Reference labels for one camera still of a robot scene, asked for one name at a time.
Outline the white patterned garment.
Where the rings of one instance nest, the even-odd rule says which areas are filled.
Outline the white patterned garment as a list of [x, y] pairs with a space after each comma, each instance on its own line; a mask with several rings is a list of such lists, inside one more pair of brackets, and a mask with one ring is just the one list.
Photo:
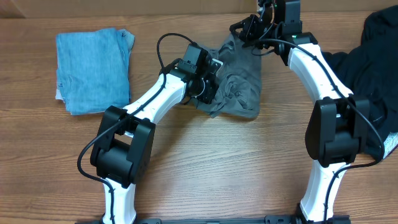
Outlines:
[[398, 133], [390, 133], [386, 140], [384, 141], [384, 159], [389, 156], [396, 148], [398, 145]]

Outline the black garment pile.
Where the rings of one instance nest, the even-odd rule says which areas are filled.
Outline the black garment pile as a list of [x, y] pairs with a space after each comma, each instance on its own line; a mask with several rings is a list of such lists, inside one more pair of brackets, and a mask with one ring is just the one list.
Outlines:
[[369, 15], [350, 53], [323, 52], [339, 80], [370, 102], [369, 121], [385, 141], [397, 132], [397, 6]]

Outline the grey shorts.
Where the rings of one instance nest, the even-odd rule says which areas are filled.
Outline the grey shorts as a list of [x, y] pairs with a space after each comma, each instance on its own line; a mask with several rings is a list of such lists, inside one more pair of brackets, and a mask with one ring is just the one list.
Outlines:
[[193, 99], [195, 107], [213, 118], [221, 113], [256, 118], [262, 90], [259, 51], [244, 48], [243, 41], [233, 34], [219, 48], [207, 51], [212, 58], [223, 62], [216, 78], [219, 88], [210, 104]]

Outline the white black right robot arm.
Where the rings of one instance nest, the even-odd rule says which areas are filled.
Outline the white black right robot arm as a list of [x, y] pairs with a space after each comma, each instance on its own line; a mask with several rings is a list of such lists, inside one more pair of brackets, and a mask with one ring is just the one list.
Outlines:
[[265, 223], [350, 223], [333, 204], [345, 172], [366, 146], [369, 101], [354, 96], [323, 58], [316, 38], [303, 32], [298, 1], [260, 1], [257, 14], [230, 26], [245, 47], [268, 49], [299, 77], [313, 101], [305, 132], [312, 170], [294, 215], [268, 215]]

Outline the folded blue denim jeans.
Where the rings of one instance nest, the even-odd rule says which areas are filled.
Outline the folded blue denim jeans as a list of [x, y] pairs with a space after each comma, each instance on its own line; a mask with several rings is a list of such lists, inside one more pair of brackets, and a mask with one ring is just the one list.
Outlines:
[[135, 35], [126, 29], [58, 34], [55, 98], [74, 116], [128, 105], [134, 41]]

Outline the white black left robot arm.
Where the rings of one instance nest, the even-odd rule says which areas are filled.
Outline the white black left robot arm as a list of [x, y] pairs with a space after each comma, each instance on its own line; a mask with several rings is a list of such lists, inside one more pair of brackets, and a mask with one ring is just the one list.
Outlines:
[[174, 68], [161, 73], [138, 100], [123, 108], [110, 106], [91, 143], [90, 163], [105, 190], [101, 223], [134, 223], [136, 184], [150, 161], [155, 128], [164, 115], [184, 98], [209, 103], [218, 85], [216, 72], [184, 72]]

